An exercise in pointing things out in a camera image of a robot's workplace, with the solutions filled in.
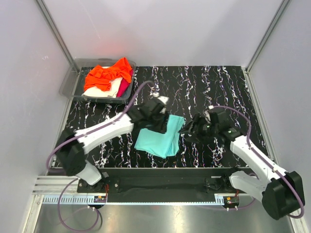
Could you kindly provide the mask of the teal t shirt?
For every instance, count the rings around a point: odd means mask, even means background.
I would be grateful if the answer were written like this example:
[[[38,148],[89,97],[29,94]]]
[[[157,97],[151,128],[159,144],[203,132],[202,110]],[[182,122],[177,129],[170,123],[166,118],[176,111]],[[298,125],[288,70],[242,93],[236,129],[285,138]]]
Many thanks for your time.
[[[163,159],[176,156],[179,151],[179,131],[184,123],[183,117],[170,115],[164,134],[141,129],[134,148]]]

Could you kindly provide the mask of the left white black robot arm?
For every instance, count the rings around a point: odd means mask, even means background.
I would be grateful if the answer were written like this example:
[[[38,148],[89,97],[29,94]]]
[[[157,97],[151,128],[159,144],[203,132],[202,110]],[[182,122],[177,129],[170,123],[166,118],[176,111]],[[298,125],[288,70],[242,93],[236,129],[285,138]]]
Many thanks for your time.
[[[148,129],[156,133],[165,133],[169,113],[166,110],[168,97],[158,96],[142,104],[128,107],[102,123],[77,130],[63,130],[56,144],[56,158],[67,176],[84,180],[94,192],[104,189],[103,174],[87,161],[86,155],[99,146],[134,129]]]

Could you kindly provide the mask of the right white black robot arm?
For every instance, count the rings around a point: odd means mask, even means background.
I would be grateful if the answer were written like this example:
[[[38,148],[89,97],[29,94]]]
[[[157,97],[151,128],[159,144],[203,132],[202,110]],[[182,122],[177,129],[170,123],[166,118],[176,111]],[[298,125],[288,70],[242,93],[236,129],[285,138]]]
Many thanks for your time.
[[[206,143],[209,138],[219,138],[257,176],[253,178],[235,168],[232,174],[221,179],[222,190],[229,193],[237,189],[254,197],[275,220],[285,216],[302,218],[305,213],[302,177],[296,171],[288,172],[280,167],[259,150],[250,140],[250,120],[246,119],[248,130],[243,133],[231,123],[227,109],[227,106],[211,105],[203,115],[196,114],[179,132],[187,135],[187,140],[192,143]]]

